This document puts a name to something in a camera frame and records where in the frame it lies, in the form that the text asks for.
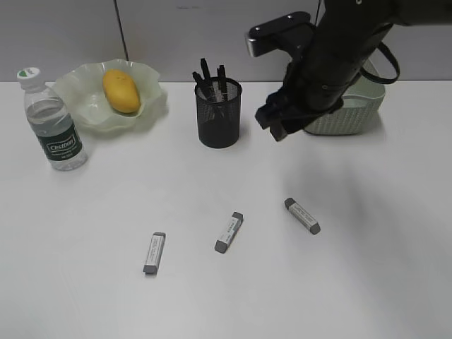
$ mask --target gray eraser tip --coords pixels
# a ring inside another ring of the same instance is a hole
[[[215,250],[217,252],[220,252],[221,254],[224,254],[227,251],[227,244],[225,244],[224,242],[221,242],[220,240],[217,240],[217,242],[215,244]]]
[[[164,238],[167,237],[167,235],[165,233],[163,233],[163,232],[155,232],[153,235],[157,235],[159,237],[164,237]]]
[[[311,227],[311,229],[309,230],[310,233],[312,233],[313,235],[318,234],[321,231],[320,225],[314,225],[313,227]]]
[[[240,221],[243,221],[243,214],[241,214],[241,213],[233,212],[232,217],[239,219]]]
[[[157,267],[156,266],[144,266],[143,272],[146,274],[156,274]]]
[[[289,209],[290,206],[292,206],[294,203],[297,203],[293,198],[288,198],[284,202],[286,209]]]

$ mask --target white wall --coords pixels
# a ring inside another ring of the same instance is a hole
[[[404,80],[452,80],[452,26],[395,26],[384,42],[397,57]],[[380,73],[392,77],[390,64],[372,57]]]
[[[283,52],[251,58],[250,27],[293,11],[315,14],[317,0],[118,0],[131,60],[149,64],[163,81],[191,81],[205,57],[225,64],[241,81],[280,81]],[[113,0],[3,0],[0,8],[0,81],[40,67],[54,80],[81,64],[124,58]],[[394,28],[386,43],[402,79],[452,80],[452,26]],[[378,54],[377,69],[392,75]]]
[[[241,81],[282,80],[289,58],[248,55],[245,32],[294,11],[314,13],[316,0],[119,0],[131,60],[149,64],[164,81],[192,81],[205,57]]]
[[[54,80],[115,58],[124,50],[113,0],[1,0],[0,81],[28,66]]]
[[[317,5],[317,0],[118,1],[131,59],[156,68],[165,81],[191,81],[201,57],[225,64],[241,81],[280,81],[288,57],[273,52],[252,59],[244,33],[293,11],[314,16]],[[402,79],[452,79],[452,26],[395,27],[385,41],[399,59]],[[378,54],[372,59],[392,76],[386,60]]]

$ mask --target mango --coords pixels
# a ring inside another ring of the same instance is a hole
[[[108,103],[121,113],[134,113],[141,106],[135,82],[119,69],[109,69],[102,78],[102,87]]]

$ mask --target water bottle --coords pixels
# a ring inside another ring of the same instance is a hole
[[[25,113],[52,167],[70,171],[88,156],[63,100],[42,80],[37,68],[23,69],[17,79],[25,91]]]

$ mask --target eraser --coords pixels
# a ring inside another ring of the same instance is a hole
[[[222,236],[215,243],[215,250],[217,252],[220,252],[221,254],[226,253],[242,223],[243,215],[241,213],[234,212]]]
[[[313,235],[321,231],[320,225],[312,215],[301,207],[293,198],[288,198],[284,202],[286,209],[298,219]]]
[[[162,258],[163,246],[165,245],[166,234],[156,232],[150,240],[148,256],[144,264],[143,272],[146,274],[156,274]]]

